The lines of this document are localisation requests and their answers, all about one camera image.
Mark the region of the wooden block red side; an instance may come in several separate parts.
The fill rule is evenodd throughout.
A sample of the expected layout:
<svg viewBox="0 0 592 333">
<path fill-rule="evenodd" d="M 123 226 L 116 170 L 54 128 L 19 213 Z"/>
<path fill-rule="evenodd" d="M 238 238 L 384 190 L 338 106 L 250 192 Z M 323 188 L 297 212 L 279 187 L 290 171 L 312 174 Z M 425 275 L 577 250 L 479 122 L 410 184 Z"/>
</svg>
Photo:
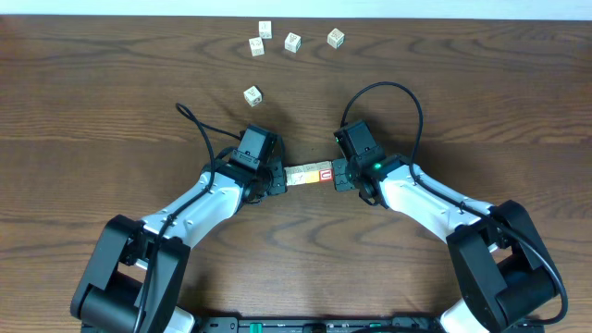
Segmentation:
<svg viewBox="0 0 592 333">
<path fill-rule="evenodd" d="M 334 170 L 331 161 L 319 162 L 316 166 L 320 182 L 331 181 L 334 179 Z"/>
</svg>

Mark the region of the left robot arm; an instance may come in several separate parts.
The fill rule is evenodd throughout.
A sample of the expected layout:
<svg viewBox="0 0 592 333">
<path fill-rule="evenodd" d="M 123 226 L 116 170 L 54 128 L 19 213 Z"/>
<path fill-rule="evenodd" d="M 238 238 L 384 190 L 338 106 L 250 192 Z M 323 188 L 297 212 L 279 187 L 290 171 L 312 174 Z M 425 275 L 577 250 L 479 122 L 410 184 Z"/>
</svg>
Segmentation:
<svg viewBox="0 0 592 333">
<path fill-rule="evenodd" d="M 279 135 L 250 125 L 160 211 L 107 222 L 70 304 L 84 332 L 191 332 L 178 298 L 191 249 L 247 204 L 286 192 Z"/>
</svg>

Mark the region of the wooden block yellow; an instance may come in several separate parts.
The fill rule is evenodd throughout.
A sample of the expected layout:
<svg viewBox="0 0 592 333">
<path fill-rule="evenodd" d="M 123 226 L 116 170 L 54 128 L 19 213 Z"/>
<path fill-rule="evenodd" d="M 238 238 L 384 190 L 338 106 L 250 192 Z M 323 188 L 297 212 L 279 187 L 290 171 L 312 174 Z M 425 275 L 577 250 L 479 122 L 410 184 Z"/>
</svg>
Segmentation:
<svg viewBox="0 0 592 333">
<path fill-rule="evenodd" d="M 306 184 L 317 183 L 320 181 L 319 167 L 317 164 L 306 164 L 302 167 Z"/>
</svg>

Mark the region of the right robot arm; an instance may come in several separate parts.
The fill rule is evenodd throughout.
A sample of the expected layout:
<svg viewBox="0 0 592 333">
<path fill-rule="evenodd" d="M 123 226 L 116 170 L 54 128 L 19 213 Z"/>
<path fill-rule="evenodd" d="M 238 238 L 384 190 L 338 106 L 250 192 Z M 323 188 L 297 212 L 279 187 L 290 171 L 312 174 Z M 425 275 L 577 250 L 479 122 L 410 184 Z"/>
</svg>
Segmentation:
<svg viewBox="0 0 592 333">
<path fill-rule="evenodd" d="M 444 241 L 462 298 L 444 312 L 446 332 L 504 332 L 541 326 L 528 315 L 565 288 L 525 209 L 461 195 L 422 172 L 408 158 L 386 156 L 368 125 L 335 131 L 344 158 L 339 170 L 371 205 L 404 214 Z"/>
</svg>

